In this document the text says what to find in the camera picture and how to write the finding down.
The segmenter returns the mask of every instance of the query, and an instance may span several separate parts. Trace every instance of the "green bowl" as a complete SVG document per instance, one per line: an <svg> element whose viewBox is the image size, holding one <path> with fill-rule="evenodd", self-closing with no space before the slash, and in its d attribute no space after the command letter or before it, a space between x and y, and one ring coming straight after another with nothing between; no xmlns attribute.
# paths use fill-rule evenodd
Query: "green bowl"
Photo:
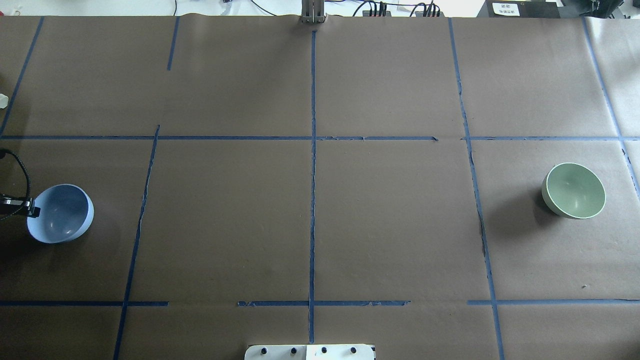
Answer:
<svg viewBox="0 0 640 360"><path fill-rule="evenodd" d="M542 182L542 197L551 211L572 219L596 216L607 200L598 176L576 163L554 166Z"/></svg>

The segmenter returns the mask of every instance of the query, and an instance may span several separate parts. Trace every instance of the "grid square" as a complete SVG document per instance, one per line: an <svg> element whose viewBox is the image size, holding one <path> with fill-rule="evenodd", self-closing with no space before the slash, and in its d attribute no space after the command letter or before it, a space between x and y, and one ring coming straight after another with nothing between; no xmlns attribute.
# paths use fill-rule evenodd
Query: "grid square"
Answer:
<svg viewBox="0 0 640 360"><path fill-rule="evenodd" d="M640 306L500 306L507 359L637 359Z"/></svg>
<svg viewBox="0 0 640 360"><path fill-rule="evenodd" d="M587 19L593 52L623 136L640 136L640 24Z"/></svg>
<svg viewBox="0 0 640 360"><path fill-rule="evenodd" d="M119 307L0 307L3 359L112 359Z"/></svg>
<svg viewBox="0 0 640 360"><path fill-rule="evenodd" d="M47 17L6 135L147 135L169 98L171 17Z"/></svg>
<svg viewBox="0 0 640 360"><path fill-rule="evenodd" d="M143 140L0 141L24 162L32 197L57 184L74 184L95 209L82 237L55 245L34 240L25 217L4 221L1 300L122 301L151 146ZM13 159L0 161L0 174L4 193L24 196L24 174Z"/></svg>
<svg viewBox="0 0 640 360"><path fill-rule="evenodd" d="M580 19L453 25L472 135L616 136Z"/></svg>
<svg viewBox="0 0 640 360"><path fill-rule="evenodd" d="M640 202L617 141L476 141L474 159L498 299L640 297ZM607 204L587 220L546 207L558 163L590 168Z"/></svg>
<svg viewBox="0 0 640 360"><path fill-rule="evenodd" d="M181 17L169 77L164 134L311 133L311 30L300 17Z"/></svg>
<svg viewBox="0 0 640 360"><path fill-rule="evenodd" d="M120 358L242 359L250 345L307 343L307 315L303 306L130 307Z"/></svg>
<svg viewBox="0 0 640 360"><path fill-rule="evenodd" d="M317 300L489 297L464 141L323 141L316 167Z"/></svg>
<svg viewBox="0 0 640 360"><path fill-rule="evenodd" d="M13 16L0 17L0 94L9 99L13 96L15 84L27 58L33 35L38 27L38 17L17 19ZM5 109L0 109L0 127Z"/></svg>
<svg viewBox="0 0 640 360"><path fill-rule="evenodd" d="M316 72L318 135L464 136L444 18L330 17Z"/></svg>
<svg viewBox="0 0 640 360"><path fill-rule="evenodd" d="M310 155L303 141L160 140L131 300L308 299Z"/></svg>
<svg viewBox="0 0 640 360"><path fill-rule="evenodd" d="M316 343L366 343L378 359L496 359L490 306L316 307Z"/></svg>

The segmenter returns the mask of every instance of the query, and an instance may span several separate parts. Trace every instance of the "light blue bowl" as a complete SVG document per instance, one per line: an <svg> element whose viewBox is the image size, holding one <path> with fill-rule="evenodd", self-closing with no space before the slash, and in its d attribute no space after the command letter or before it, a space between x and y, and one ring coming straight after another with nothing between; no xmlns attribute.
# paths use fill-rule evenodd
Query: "light blue bowl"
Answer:
<svg viewBox="0 0 640 360"><path fill-rule="evenodd" d="M93 221L93 203L76 185L61 184L43 191L34 201L40 216L27 218L29 233L43 243L71 241Z"/></svg>

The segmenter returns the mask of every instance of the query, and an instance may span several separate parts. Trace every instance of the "white label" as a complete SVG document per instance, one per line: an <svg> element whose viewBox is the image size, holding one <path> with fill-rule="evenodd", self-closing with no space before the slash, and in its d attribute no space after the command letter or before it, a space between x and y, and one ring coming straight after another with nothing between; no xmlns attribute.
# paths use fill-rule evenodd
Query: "white label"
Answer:
<svg viewBox="0 0 640 360"><path fill-rule="evenodd" d="M520 16L518 4L493 3L493 13L504 16Z"/></svg>

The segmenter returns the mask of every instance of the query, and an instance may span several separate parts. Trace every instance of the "blue tape line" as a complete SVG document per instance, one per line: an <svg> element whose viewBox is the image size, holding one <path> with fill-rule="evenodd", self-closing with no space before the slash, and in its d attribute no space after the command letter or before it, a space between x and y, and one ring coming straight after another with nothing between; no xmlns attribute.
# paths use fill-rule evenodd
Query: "blue tape line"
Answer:
<svg viewBox="0 0 640 360"><path fill-rule="evenodd" d="M158 132L160 132L160 125L156 128L156 134L154 135L154 144L151 148L151 157L149 159L149 168L147 169L147 180L145 181L145 191L142 195L142 205L140 206L140 217L138 218L138 229L136 230L136 239L133 243L133 251L131 253L131 264L129 265L129 276L127 278L127 287L124 292L124 301L122 303L122 312L120 313L120 325L118 326L118 337L116 339L116 347L113 352L113 359L117 360L120 355L120 342L122 341L122 333L124 331L124 323L127 318L127 306L129 304L129 295L131 294L131 282L133 280L133 272L136 268L136 257L138 256L138 245L140 244L140 234L142 231L142 219L145 215L145 208L147 206L147 196L149 190L149 179L151 178L151 169L154 166L154 158L156 156L156 146L158 143Z"/></svg>
<svg viewBox="0 0 640 360"><path fill-rule="evenodd" d="M130 301L128 306L169 306L168 301Z"/></svg>
<svg viewBox="0 0 640 360"><path fill-rule="evenodd" d="M316 140L427 140L438 141L435 136L318 136Z"/></svg>
<svg viewBox="0 0 640 360"><path fill-rule="evenodd" d="M471 140L618 141L615 136L471 136Z"/></svg>
<svg viewBox="0 0 640 360"><path fill-rule="evenodd" d="M449 36L451 37L451 51L453 53L453 63L456 69L456 82L458 84L458 95L460 97L460 111L462 112L462 119L465 127L465 138L467 142L467 152L469 157L469 166L471 167L471 179L474 184L474 195L476 197L476 208L478 217L480 219L480 230L482 234L482 243L484 251L484 264L486 267L486 277L489 282L489 293L491 295L492 309L493 309L493 323L495 326L495 337L498 344L498 353L500 360L504 360L504 348L502 346L502 332L500 330L500 319L498 316L498 304L495 301L495 288L493 287L493 274L491 271L491 259L489 258L489 246L486 241L486 232L484 230L484 216L482 213L482 204L480 203L480 191L478 190L476 166L474 165L473 152L471 148L471 134L469 131L469 124L467 122L467 112L465 111L465 104L462 101L462 80L460 78L460 66L458 65L458 54L456 52L456 40L453 33L453 22L451 18L449 20Z"/></svg>
<svg viewBox="0 0 640 360"><path fill-rule="evenodd" d="M311 32L311 226L309 233L309 343L316 342L314 302L316 278L316 31Z"/></svg>
<svg viewBox="0 0 640 360"><path fill-rule="evenodd" d="M38 37L40 36L40 29L42 29L43 22L44 22L44 16L41 16L40 22L38 22L38 27L36 28L36 32L35 34L33 34L33 39L31 41L31 46L29 47L29 51L27 52L27 57L24 59L24 64L22 64L22 70L20 70L20 75L18 75L18 81L15 82L15 88L13 88L13 94L11 95L9 104L6 107L6 112L4 113L4 120L2 121L2 127L0 127L0 137L2 137L2 134L4 133L4 129L6 128L7 122L9 122L9 115L11 115L11 110L13 109L13 103L15 102L16 96L18 96L18 90L20 90L20 84L22 83L24 72L27 70L27 65L29 65L29 60L31 59L33 48L35 48L36 42L38 41Z"/></svg>
<svg viewBox="0 0 640 360"><path fill-rule="evenodd" d="M118 135L10 135L5 140L153 140L153 136L118 136Z"/></svg>
<svg viewBox="0 0 640 360"><path fill-rule="evenodd" d="M591 55L591 61L593 62L593 66L596 69L596 74L598 75L598 81L600 82L600 88L602 88L602 93L604 94L605 102L607 103L607 109L609 109L609 114L613 119L613 124L616 128L616 134L618 134L618 139L620 140L620 146L622 147L622 152L624 154L625 160L627 161L627 168L629 169L629 174L631 175L631 181L634 184L634 188L636 189L636 196L640 199L640 185L638 185L638 180L636 176L636 172L634 171L634 166L631 164L631 159L629 159L629 152L627 151L627 146L625 145L625 141L622 137L622 132L620 131L620 125L618 124L618 118L616 117L615 111L613 111L613 106L611 105L611 98L609 97L609 92L607 91L607 87L604 85L604 80L602 79L602 73L600 72L600 66L598 65L598 60L596 59L596 55L593 52L593 44L591 43L591 35L589 35L589 29L587 28L587 20L582 18L582 28L584 29L584 36L587 38L587 47L589 48L589 55Z"/></svg>
<svg viewBox="0 0 640 360"><path fill-rule="evenodd" d="M409 300L314 301L314 306L405 306ZM239 307L309 306L309 301L239 301Z"/></svg>
<svg viewBox="0 0 640 360"><path fill-rule="evenodd" d="M239 307L260 307L260 306L309 306L309 301L239 301Z"/></svg>
<svg viewBox="0 0 640 360"><path fill-rule="evenodd" d="M122 306L122 301L0 301L0 306ZM168 301L134 301L129 306L169 306Z"/></svg>
<svg viewBox="0 0 640 360"><path fill-rule="evenodd" d="M153 140L148 135L7 135L4 140ZM253 135L163 135L158 140L311 140L311 136L253 136ZM316 141L390 140L439 141L434 136L317 136ZM472 141L618 141L615 136L471 136ZM622 136L624 141L639 141L640 136Z"/></svg>
<svg viewBox="0 0 640 360"><path fill-rule="evenodd" d="M405 306L409 300L316 301L316 306Z"/></svg>
<svg viewBox="0 0 640 360"><path fill-rule="evenodd" d="M122 301L0 301L0 306L122 306Z"/></svg>
<svg viewBox="0 0 640 360"><path fill-rule="evenodd" d="M639 304L640 299L534 299L534 300L498 300L498 305L608 305L608 304ZM469 300L467 305L489 306L489 300Z"/></svg>
<svg viewBox="0 0 640 360"><path fill-rule="evenodd" d="M311 136L234 136L234 135L195 135L160 136L160 140L311 140Z"/></svg>
<svg viewBox="0 0 640 360"><path fill-rule="evenodd" d="M175 26L173 27L173 40L171 40L171 51L169 52L169 62L166 64L167 71L171 71L173 63L173 52L175 50L175 39L178 37L178 26L180 25L180 17L175 17Z"/></svg>

